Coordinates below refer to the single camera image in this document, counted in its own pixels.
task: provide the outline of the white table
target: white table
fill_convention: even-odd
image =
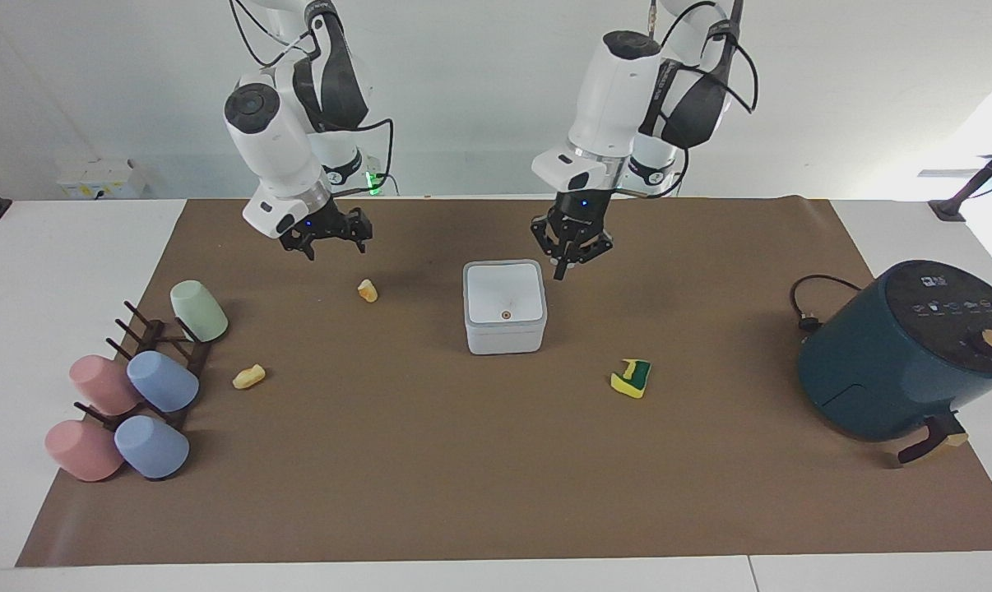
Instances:
[[[142,296],[183,206],[18,202],[0,222],[0,590],[992,590],[992,552],[11,569],[56,472],[42,437],[81,415],[65,373],[82,355],[111,355],[112,319]],[[992,284],[969,229],[924,203],[834,206],[875,275],[929,258]],[[960,419],[992,477],[992,393]]]

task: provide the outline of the air fryer control panel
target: air fryer control panel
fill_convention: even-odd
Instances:
[[[907,261],[888,272],[887,300],[906,333],[929,352],[992,373],[992,286],[954,266]]]

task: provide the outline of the yellow food piece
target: yellow food piece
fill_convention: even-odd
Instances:
[[[233,379],[233,386],[242,391],[257,385],[263,378],[266,378],[266,369],[255,364],[248,370],[241,370],[240,374],[237,374],[236,378]]]
[[[357,286],[357,293],[367,303],[375,303],[376,300],[379,300],[379,292],[376,291],[375,284],[372,284],[371,280],[362,281],[361,285]]]

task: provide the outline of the cup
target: cup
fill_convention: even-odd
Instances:
[[[156,351],[141,352],[127,364],[127,378],[160,411],[178,411],[195,400],[200,380],[180,363]]]
[[[217,340],[229,329],[222,307],[199,281],[185,280],[170,289],[170,307],[201,341]]]
[[[135,415],[120,423],[116,447],[147,479],[169,477],[188,458],[188,438],[149,415]]]
[[[101,356],[83,356],[68,369],[68,378],[99,412],[123,415],[138,405],[140,396],[122,364]]]
[[[61,421],[46,432],[46,452],[81,481],[100,481],[123,465],[112,432],[97,423]]]

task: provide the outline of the green light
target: green light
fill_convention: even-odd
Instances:
[[[382,188],[377,187],[379,184],[379,179],[376,177],[376,173],[371,171],[364,172],[364,178],[368,179],[368,187],[371,188],[369,195],[380,195],[382,194]]]

